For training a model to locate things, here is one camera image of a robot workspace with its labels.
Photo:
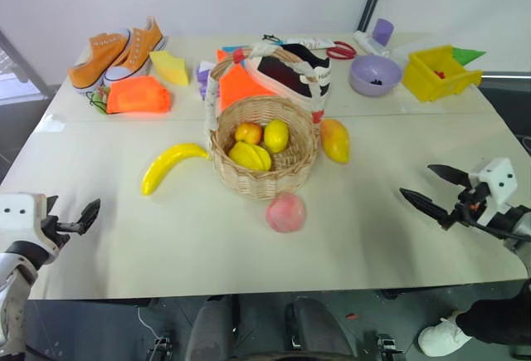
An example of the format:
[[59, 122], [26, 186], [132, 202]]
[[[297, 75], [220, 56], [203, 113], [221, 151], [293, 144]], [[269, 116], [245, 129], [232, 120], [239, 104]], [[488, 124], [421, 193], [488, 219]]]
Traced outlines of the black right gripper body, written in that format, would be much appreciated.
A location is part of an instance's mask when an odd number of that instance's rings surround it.
[[480, 183], [473, 188], [465, 188], [458, 195], [458, 202], [450, 213], [452, 222], [458, 222], [466, 227], [485, 227], [479, 223], [487, 207], [487, 197], [490, 195], [486, 183]]

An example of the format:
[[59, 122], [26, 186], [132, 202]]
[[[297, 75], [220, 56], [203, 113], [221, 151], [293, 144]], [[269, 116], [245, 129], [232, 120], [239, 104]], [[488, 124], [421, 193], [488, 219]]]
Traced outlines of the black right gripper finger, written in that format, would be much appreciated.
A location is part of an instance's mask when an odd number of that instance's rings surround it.
[[416, 210], [436, 220], [444, 230], [449, 229], [451, 226], [450, 214], [445, 209], [416, 191], [399, 188], [399, 192]]
[[464, 188], [472, 187], [469, 174], [462, 170], [443, 164], [429, 164], [427, 167], [438, 177], [446, 180], [449, 183], [453, 183]]

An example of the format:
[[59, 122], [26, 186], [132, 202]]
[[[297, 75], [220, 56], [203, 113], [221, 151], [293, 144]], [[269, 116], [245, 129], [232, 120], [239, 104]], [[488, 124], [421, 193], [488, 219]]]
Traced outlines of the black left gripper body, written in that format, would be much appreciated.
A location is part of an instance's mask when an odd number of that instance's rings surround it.
[[71, 238], [69, 234], [59, 233], [59, 222], [57, 216], [48, 215], [45, 219], [43, 219], [41, 221], [41, 230], [45, 237], [51, 240], [58, 250], [61, 250]]

